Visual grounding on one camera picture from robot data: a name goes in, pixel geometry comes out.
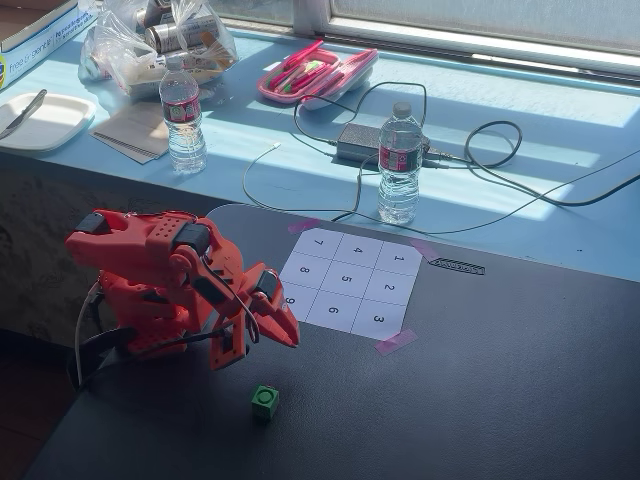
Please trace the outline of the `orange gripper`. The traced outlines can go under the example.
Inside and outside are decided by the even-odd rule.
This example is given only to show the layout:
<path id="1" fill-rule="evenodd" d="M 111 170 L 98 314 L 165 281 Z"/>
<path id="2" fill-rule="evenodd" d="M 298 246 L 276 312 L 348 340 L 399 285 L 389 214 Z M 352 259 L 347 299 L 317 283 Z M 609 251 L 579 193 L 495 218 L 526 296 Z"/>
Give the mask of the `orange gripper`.
<path id="1" fill-rule="evenodd" d="M 274 269 L 255 264 L 244 272 L 237 294 L 254 315 L 261 335 L 285 346 L 299 345 L 298 321 Z"/>

